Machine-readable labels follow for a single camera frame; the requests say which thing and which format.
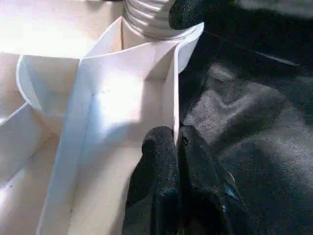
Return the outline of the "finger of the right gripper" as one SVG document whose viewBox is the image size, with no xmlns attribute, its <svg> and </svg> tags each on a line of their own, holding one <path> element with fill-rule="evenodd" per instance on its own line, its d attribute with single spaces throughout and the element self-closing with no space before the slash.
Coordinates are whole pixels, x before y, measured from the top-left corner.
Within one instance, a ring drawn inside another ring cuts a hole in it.
<svg viewBox="0 0 313 235">
<path fill-rule="evenodd" d="M 185 30 L 202 23 L 208 11 L 206 0 L 176 0 L 169 11 L 169 26 Z"/>
</svg>

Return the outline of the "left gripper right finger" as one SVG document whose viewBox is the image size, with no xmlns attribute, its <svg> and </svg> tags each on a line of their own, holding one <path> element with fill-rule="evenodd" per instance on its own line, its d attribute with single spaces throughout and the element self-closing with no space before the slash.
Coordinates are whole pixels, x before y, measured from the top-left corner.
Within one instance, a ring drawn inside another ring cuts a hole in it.
<svg viewBox="0 0 313 235">
<path fill-rule="evenodd" d="M 180 128 L 178 154 L 184 233 L 247 234 L 247 211 L 235 181 L 195 127 Z"/>
</svg>

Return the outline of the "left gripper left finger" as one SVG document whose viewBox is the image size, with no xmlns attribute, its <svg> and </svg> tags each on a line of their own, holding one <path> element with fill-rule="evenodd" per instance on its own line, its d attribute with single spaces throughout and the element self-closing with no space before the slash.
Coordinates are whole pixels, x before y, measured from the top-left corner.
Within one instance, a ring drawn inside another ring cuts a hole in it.
<svg viewBox="0 0 313 235">
<path fill-rule="evenodd" d="M 151 129 L 130 178 L 122 234 L 176 235 L 180 220 L 177 150 L 172 130 Z"/>
</svg>

